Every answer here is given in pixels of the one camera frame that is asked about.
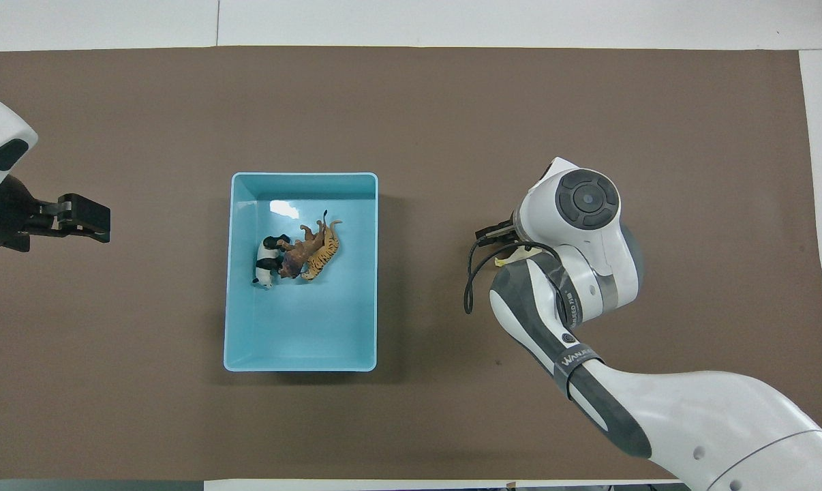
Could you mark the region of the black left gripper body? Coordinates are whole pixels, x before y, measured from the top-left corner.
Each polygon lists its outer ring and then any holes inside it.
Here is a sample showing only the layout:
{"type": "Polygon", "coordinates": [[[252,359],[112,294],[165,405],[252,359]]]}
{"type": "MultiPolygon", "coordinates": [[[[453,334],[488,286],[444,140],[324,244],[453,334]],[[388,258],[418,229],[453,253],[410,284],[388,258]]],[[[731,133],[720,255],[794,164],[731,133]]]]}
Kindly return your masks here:
{"type": "Polygon", "coordinates": [[[30,251],[31,240],[24,231],[31,215],[36,214],[36,199],[16,177],[0,183],[0,248],[30,251]]]}

